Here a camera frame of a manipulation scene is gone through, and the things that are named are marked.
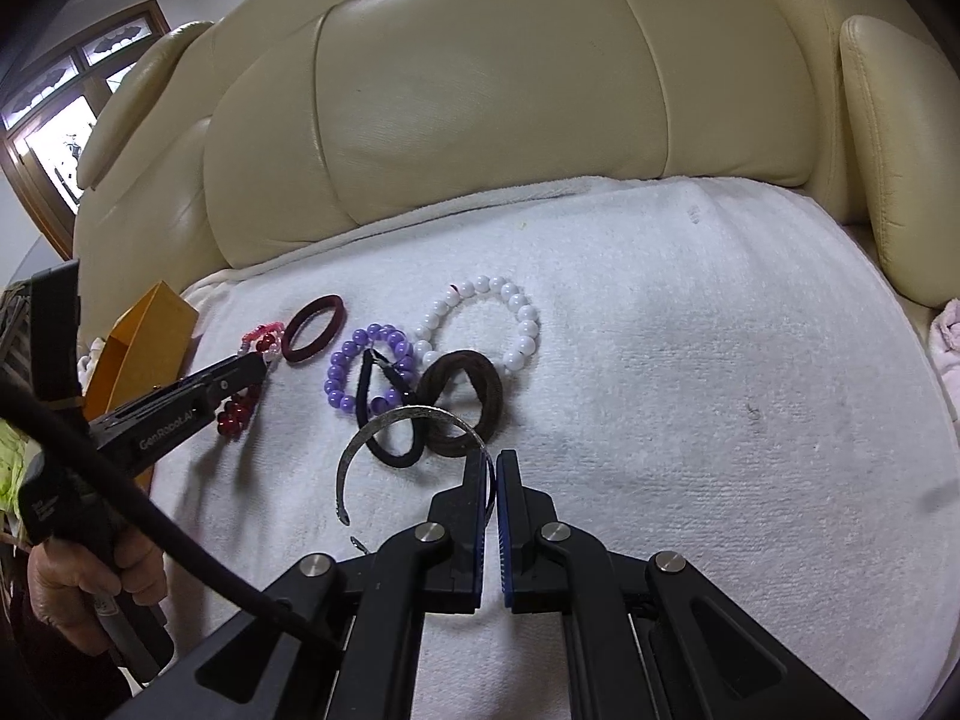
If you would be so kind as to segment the person's left hand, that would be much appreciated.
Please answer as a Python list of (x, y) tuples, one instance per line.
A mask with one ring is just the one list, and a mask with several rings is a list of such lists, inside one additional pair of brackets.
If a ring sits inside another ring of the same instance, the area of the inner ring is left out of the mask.
[(103, 655), (110, 639), (85, 596), (125, 592), (140, 606), (167, 595), (163, 551), (135, 528), (122, 536), (113, 571), (81, 544), (49, 538), (29, 553), (28, 587), (37, 621), (55, 629), (85, 655)]

